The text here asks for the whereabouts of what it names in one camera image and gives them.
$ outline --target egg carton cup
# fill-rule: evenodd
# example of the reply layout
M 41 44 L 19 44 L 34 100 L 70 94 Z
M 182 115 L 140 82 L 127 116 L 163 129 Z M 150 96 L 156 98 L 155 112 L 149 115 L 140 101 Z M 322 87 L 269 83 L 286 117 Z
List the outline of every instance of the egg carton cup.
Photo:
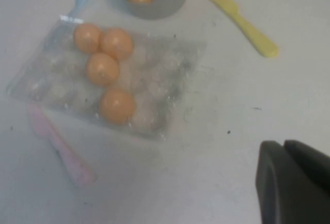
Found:
M 126 125 L 116 126 L 105 121 L 98 112 L 105 88 L 93 85 L 86 77 L 85 65 L 90 55 L 80 52 L 74 45 L 73 31 L 81 22 L 73 16 L 61 16 L 11 80 L 7 93 L 15 99 L 123 133 L 166 137 L 175 103 L 189 84 L 191 73 L 206 48 L 205 43 L 128 30 L 134 41 L 134 51 L 128 59 L 119 62 L 120 77 L 110 88 L 130 92 L 137 109 Z

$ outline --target black plastic object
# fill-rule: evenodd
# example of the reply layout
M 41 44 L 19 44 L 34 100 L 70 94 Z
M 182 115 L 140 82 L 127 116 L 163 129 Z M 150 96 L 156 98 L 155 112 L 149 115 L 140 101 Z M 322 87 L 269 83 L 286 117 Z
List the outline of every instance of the black plastic object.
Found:
M 301 142 L 263 142 L 256 187 L 263 224 L 330 223 L 330 158 Z

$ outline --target white surface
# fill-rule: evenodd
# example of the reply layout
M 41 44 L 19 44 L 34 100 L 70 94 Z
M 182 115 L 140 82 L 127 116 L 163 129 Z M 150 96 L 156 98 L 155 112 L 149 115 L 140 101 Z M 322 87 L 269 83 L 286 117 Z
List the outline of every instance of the white surface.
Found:
M 261 141 L 293 138 L 330 154 L 330 0 L 236 1 L 280 46 L 275 59 L 258 55 L 206 0 L 188 0 L 156 22 L 109 7 L 131 27 L 199 36 L 208 48 L 166 142 L 119 138 L 50 114 L 99 175 L 75 189 L 52 147 L 30 131 L 24 105 L 4 94 L 74 0 L 0 0 L 0 223 L 260 223 Z

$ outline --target yellow plastic knife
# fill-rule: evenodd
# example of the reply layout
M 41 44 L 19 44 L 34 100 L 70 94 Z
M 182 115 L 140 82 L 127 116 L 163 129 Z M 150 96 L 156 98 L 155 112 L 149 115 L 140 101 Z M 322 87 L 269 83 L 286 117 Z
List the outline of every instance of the yellow plastic knife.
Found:
M 265 57 L 275 57 L 278 47 L 263 35 L 238 12 L 238 5 L 233 0 L 210 0 L 219 6 L 241 28 L 254 47 Z

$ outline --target plastic egg carton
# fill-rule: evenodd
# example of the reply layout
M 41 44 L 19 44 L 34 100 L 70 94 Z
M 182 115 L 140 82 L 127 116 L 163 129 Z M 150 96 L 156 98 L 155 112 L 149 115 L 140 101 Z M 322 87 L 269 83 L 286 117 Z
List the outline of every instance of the plastic egg carton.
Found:
M 119 79 L 110 87 L 133 94 L 137 109 L 127 125 L 116 126 L 99 115 L 98 103 L 105 89 L 89 82 L 85 64 L 90 55 L 80 52 L 74 44 L 73 31 L 81 22 L 72 16 L 61 16 L 11 81 L 7 93 L 110 129 L 166 137 L 174 106 L 206 45 L 128 31 L 134 51 L 130 58 L 119 63 Z

